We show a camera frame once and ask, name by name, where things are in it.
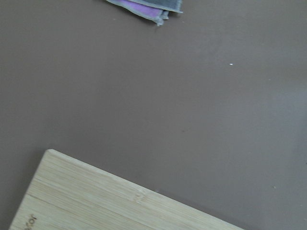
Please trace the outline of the grey folded cloth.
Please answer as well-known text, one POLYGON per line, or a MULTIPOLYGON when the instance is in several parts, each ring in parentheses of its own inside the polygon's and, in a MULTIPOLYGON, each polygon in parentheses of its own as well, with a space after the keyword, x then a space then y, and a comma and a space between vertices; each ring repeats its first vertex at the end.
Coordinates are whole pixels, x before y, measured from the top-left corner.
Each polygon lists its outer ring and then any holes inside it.
POLYGON ((181 0, 107 0, 107 2, 150 20, 157 26, 163 25, 164 20, 168 20, 170 12, 183 13, 181 0))

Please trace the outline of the wooden cutting board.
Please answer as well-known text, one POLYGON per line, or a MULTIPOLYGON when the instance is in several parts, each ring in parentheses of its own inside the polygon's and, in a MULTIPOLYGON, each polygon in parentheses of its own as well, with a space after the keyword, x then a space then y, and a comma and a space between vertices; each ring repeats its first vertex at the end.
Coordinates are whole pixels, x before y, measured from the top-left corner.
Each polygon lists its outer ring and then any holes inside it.
POLYGON ((12 230, 234 230, 236 227, 56 150, 45 151, 12 230))

